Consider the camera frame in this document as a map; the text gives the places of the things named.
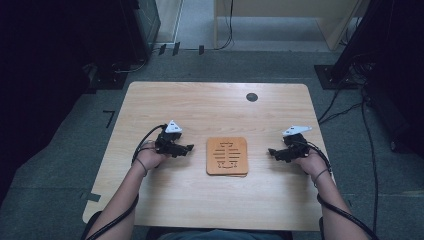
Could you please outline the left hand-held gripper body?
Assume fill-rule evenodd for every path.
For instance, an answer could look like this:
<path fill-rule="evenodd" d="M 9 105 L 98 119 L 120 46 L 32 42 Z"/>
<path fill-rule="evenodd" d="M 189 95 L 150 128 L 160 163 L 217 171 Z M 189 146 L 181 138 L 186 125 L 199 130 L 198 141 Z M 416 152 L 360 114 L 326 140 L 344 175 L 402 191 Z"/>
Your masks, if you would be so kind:
<path fill-rule="evenodd" d="M 176 144 L 182 135 L 182 128 L 174 120 L 162 127 L 161 133 L 155 141 L 156 152 L 159 154 L 169 154 L 172 152 L 182 152 L 180 145 Z"/>

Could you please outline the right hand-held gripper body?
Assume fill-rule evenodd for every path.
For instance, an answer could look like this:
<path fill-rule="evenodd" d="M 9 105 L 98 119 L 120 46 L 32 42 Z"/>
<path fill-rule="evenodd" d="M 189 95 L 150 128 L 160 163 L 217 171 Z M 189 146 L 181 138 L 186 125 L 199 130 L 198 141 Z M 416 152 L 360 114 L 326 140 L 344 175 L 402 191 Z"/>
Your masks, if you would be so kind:
<path fill-rule="evenodd" d="M 291 126 L 283 131 L 283 141 L 287 146 L 284 155 L 292 156 L 294 159 L 306 157 L 309 145 L 302 133 L 310 130 L 310 126 Z"/>

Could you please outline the wooden trivet with cutouts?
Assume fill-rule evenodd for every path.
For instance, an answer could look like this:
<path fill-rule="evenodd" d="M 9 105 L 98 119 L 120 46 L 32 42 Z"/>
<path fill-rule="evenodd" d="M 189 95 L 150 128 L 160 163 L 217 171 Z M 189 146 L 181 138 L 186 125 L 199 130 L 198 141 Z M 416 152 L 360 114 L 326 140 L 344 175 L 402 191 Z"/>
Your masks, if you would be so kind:
<path fill-rule="evenodd" d="M 215 176 L 246 176 L 249 171 L 247 141 L 243 137 L 207 140 L 206 172 Z"/>

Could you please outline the person's left hand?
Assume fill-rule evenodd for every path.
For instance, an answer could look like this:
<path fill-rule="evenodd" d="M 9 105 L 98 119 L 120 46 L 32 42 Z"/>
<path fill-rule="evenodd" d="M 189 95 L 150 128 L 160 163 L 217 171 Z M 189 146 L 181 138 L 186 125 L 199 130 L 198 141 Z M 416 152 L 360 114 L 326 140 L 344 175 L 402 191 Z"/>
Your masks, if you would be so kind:
<path fill-rule="evenodd" d="M 145 165 L 146 169 L 149 171 L 153 168 L 158 167 L 162 162 L 164 162 L 168 158 L 168 156 L 164 154 L 158 154 L 156 152 L 155 143 L 147 142 L 141 146 L 141 150 L 135 157 L 134 162 L 139 164 L 136 161 L 136 158 L 140 159 Z"/>

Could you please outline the person's right hand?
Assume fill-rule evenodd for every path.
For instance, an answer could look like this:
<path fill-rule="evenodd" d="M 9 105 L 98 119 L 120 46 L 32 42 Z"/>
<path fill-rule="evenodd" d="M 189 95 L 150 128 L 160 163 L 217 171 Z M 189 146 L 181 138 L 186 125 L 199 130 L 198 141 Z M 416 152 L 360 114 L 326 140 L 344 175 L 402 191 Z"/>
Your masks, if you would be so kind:
<path fill-rule="evenodd" d="M 318 152 L 312 149 L 309 150 L 309 153 L 306 157 L 297 158 L 294 160 L 294 162 L 298 164 L 302 170 L 311 177 L 312 181 L 321 171 L 328 168 L 325 161 L 318 154 Z"/>

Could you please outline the thin black wristband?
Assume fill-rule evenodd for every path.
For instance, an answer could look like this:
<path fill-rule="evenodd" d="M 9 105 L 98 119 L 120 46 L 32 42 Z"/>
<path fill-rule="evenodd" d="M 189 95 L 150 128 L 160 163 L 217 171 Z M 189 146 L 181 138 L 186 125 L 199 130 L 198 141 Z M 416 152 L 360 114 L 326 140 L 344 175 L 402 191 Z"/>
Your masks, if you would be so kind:
<path fill-rule="evenodd" d="M 143 162 L 140 160 L 140 159 L 138 159 L 138 158 L 136 158 L 136 161 L 142 166 L 142 168 L 144 169 L 144 175 L 143 175 L 143 177 L 146 177 L 147 176 L 147 174 L 148 174 L 148 170 L 146 169 L 146 167 L 145 167 L 145 165 L 143 164 Z"/>
<path fill-rule="evenodd" d="M 314 179 L 313 179 L 313 184 L 314 184 L 314 187 L 315 188 L 317 188 L 317 181 L 318 181 L 318 179 L 319 179 L 319 177 L 322 175 L 322 174 L 324 174 L 325 172 L 328 172 L 329 174 L 330 174 L 330 176 L 332 175 L 332 172 L 330 171 L 330 169 L 329 168 L 327 168 L 327 169 L 325 169 L 325 170 L 323 170 L 323 171 L 321 171 Z"/>

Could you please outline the person's blue trousers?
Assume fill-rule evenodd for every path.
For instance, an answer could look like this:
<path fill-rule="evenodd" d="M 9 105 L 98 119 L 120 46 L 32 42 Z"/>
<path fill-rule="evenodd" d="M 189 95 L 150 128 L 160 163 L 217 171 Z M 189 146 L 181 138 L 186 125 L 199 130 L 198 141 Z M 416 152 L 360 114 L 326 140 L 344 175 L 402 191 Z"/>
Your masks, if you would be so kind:
<path fill-rule="evenodd" d="M 245 231 L 208 230 L 183 231 L 163 234 L 157 240 L 285 240 L 276 234 Z"/>

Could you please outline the black equipment cabinet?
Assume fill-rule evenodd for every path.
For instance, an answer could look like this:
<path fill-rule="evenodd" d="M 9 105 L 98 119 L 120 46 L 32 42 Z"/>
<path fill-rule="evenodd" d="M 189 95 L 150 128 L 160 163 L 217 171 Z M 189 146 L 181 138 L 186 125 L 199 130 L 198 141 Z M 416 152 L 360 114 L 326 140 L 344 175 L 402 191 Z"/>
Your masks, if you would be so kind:
<path fill-rule="evenodd" d="M 149 60 L 160 27 L 155 0 L 82 0 L 81 29 L 96 72 L 90 87 L 122 89 Z"/>

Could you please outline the black stand base plate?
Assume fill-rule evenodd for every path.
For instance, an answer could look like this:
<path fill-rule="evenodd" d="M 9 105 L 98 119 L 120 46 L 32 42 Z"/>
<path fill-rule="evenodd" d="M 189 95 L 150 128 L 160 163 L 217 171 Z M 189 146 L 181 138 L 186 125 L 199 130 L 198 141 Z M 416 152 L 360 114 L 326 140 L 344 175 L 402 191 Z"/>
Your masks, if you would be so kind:
<path fill-rule="evenodd" d="M 357 84 L 352 80 L 351 74 L 339 73 L 333 65 L 315 65 L 315 73 L 323 90 L 353 90 Z"/>

